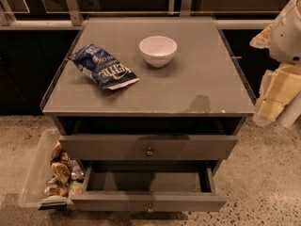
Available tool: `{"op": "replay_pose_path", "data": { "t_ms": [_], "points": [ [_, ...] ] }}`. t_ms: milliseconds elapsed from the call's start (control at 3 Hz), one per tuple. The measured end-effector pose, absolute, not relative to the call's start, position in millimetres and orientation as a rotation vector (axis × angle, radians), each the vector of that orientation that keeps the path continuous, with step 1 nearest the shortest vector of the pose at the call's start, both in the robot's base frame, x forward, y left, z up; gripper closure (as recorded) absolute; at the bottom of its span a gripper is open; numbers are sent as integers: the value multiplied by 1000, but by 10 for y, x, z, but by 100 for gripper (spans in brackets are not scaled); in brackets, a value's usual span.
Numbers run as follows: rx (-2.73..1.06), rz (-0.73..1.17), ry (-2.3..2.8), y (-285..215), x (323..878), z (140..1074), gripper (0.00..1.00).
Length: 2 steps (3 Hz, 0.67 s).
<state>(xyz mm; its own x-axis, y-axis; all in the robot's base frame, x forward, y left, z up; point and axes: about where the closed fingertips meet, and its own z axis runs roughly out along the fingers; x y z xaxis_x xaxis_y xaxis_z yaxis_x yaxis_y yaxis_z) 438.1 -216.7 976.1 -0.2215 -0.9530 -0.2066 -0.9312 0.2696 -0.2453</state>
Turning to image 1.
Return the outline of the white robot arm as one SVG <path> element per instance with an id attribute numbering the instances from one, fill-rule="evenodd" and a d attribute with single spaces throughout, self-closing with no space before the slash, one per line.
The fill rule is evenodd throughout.
<path id="1" fill-rule="evenodd" d="M 301 0 L 290 0 L 276 19 L 249 43 L 268 49 L 269 56 L 280 63 L 301 64 Z"/>

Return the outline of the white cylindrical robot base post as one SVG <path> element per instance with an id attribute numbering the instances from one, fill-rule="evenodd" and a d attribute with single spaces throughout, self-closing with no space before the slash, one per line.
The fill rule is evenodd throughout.
<path id="1" fill-rule="evenodd" d="M 301 115 L 301 92 L 284 108 L 277 121 L 285 128 L 289 128 Z"/>

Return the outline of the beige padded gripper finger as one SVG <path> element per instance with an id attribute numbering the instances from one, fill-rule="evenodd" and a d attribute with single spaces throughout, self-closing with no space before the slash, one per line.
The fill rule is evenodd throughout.
<path id="1" fill-rule="evenodd" d="M 266 26 L 258 35 L 252 38 L 249 45 L 257 49 L 269 48 L 271 28 L 270 24 Z"/>

